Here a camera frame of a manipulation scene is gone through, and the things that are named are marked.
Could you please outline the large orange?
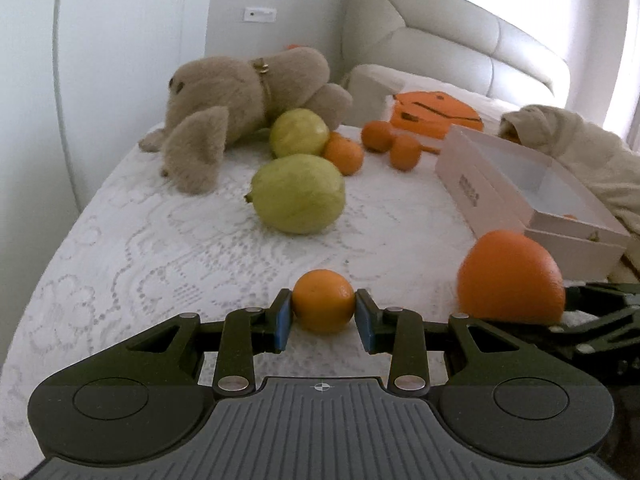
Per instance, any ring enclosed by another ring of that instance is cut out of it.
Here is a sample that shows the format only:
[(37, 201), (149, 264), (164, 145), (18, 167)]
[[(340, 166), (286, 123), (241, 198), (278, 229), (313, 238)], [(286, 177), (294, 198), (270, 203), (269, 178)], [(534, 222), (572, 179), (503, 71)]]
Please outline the large orange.
[(481, 236), (457, 275), (460, 310), (474, 318), (550, 325), (565, 309), (559, 266), (525, 235), (495, 230)]

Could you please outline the small orange mandarin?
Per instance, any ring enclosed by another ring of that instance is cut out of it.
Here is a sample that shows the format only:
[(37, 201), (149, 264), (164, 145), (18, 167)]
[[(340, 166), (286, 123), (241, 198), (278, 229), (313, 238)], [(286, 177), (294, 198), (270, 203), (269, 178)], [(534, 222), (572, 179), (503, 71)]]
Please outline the small orange mandarin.
[(293, 288), (292, 301), (298, 324), (320, 335), (344, 330), (356, 308), (355, 292), (349, 281), (326, 269), (301, 276)]

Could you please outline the pink cardboard box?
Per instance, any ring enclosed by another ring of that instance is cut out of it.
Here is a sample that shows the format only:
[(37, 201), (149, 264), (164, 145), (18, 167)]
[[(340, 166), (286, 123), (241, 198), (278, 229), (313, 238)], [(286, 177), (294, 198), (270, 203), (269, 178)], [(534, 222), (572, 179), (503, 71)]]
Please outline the pink cardboard box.
[(553, 158), (461, 126), (449, 129), (441, 149), (435, 172), (475, 236), (524, 234), (570, 281), (604, 280), (626, 252), (628, 231)]

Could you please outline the green guava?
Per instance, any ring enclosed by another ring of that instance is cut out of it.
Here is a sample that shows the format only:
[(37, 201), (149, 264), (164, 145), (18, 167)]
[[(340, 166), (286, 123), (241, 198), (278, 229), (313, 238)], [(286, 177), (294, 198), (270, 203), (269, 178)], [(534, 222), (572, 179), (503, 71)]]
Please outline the green guava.
[(265, 226), (288, 234), (316, 234), (340, 218), (345, 180), (332, 162), (294, 154), (260, 167), (244, 200)]
[(323, 119), (306, 108), (283, 113), (271, 126), (269, 143), (277, 158), (294, 154), (320, 155), (330, 130)]

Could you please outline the white lace tablecloth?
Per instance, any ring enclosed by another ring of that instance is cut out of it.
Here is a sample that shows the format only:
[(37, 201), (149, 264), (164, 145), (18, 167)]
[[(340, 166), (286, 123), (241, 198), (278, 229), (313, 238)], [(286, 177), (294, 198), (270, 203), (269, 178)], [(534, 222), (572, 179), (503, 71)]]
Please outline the white lace tablecloth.
[(216, 190), (186, 196), (157, 154), (132, 150), (104, 181), (43, 272), (1, 373), (1, 473), (23, 477), (42, 459), (27, 421), (34, 389), (53, 373), (182, 312), (218, 321), (265, 307), (306, 272), (329, 269), (380, 307), (443, 321), (474, 235), (433, 155), (399, 172), (367, 155), (346, 181), (346, 206), (320, 234), (266, 228), (245, 200), (268, 162), (262, 141), (226, 154)]

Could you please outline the beige blanket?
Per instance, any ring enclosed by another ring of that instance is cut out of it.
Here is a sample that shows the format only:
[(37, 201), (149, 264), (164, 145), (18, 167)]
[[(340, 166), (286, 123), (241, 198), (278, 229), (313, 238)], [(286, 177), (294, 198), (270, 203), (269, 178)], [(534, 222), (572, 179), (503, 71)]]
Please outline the beige blanket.
[(639, 155), (612, 132), (562, 108), (526, 105), (503, 114), (500, 138), (546, 154), (585, 185), (630, 233), (608, 279), (639, 281)]

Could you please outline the orange pen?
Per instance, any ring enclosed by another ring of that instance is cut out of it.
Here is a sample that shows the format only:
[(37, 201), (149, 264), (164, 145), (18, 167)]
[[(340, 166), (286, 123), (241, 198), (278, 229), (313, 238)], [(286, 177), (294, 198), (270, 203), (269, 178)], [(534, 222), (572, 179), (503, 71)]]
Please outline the orange pen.
[(428, 146), (424, 144), (421, 144), (420, 148), (421, 148), (421, 151), (434, 154), (434, 155), (439, 155), (442, 152), (441, 148), (435, 148), (434, 146)]

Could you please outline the orange white tissue box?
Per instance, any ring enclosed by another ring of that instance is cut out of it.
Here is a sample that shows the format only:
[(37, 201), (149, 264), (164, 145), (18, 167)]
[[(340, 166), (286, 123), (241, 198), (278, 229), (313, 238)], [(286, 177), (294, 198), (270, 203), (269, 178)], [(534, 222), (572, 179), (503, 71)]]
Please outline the orange white tissue box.
[(473, 107), (441, 91), (394, 94), (390, 124), (437, 140), (442, 140), (451, 126), (484, 130), (483, 119)]

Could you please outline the brown plush dog toy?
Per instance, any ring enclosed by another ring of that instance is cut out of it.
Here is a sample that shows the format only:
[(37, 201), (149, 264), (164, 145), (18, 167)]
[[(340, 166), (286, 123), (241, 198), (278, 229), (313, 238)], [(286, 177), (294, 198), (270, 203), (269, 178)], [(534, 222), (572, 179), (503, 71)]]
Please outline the brown plush dog toy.
[(180, 192), (208, 194), (224, 151), (244, 136), (294, 108), (311, 110), (333, 130), (351, 107), (352, 96), (330, 81), (329, 63), (314, 48), (248, 61), (210, 56), (171, 76), (164, 125), (146, 134), (139, 148), (163, 156), (162, 175)]

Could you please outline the bed with beige sheet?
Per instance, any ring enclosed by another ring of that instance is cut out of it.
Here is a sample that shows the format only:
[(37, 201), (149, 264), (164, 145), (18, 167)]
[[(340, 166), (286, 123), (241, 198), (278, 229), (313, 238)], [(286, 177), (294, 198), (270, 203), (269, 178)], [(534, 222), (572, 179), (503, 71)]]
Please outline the bed with beige sheet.
[(471, 92), (454, 84), (430, 77), (413, 75), (374, 64), (353, 68), (344, 78), (343, 87), (352, 96), (352, 107), (344, 125), (362, 127), (370, 120), (390, 118), (392, 95), (409, 91), (440, 91), (474, 108), (486, 129), (496, 132), (504, 113), (515, 112), (521, 105)]

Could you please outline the beige upholstered headboard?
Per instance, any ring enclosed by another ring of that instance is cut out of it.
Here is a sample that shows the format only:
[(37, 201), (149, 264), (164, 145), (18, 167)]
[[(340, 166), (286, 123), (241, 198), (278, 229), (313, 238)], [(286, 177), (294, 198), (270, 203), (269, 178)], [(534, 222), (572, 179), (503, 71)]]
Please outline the beige upholstered headboard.
[(468, 0), (347, 0), (345, 72), (372, 64), (518, 105), (562, 107), (570, 68), (534, 37)]

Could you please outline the white wall socket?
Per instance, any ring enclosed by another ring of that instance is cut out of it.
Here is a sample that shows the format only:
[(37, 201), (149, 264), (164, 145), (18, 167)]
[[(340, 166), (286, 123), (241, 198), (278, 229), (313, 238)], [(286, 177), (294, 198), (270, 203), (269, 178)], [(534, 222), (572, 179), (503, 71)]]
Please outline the white wall socket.
[(277, 10), (264, 6), (247, 6), (243, 12), (243, 21), (247, 23), (274, 23), (277, 21)]

